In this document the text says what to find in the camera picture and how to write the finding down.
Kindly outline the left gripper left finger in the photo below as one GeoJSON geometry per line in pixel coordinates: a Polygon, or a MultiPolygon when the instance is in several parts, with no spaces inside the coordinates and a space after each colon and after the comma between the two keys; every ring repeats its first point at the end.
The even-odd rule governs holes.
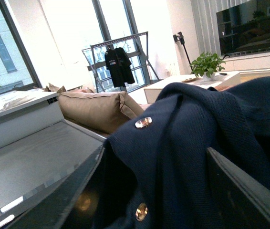
{"type": "Polygon", "coordinates": [[[8,224],[9,229],[90,229],[99,202],[104,148],[94,150],[44,198],[8,224]]]}

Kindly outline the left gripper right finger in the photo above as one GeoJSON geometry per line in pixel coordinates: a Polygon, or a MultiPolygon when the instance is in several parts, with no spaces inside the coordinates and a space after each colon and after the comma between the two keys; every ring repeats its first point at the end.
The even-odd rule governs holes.
{"type": "Polygon", "coordinates": [[[270,191],[213,148],[210,187],[226,229],[270,229],[270,191]]]}

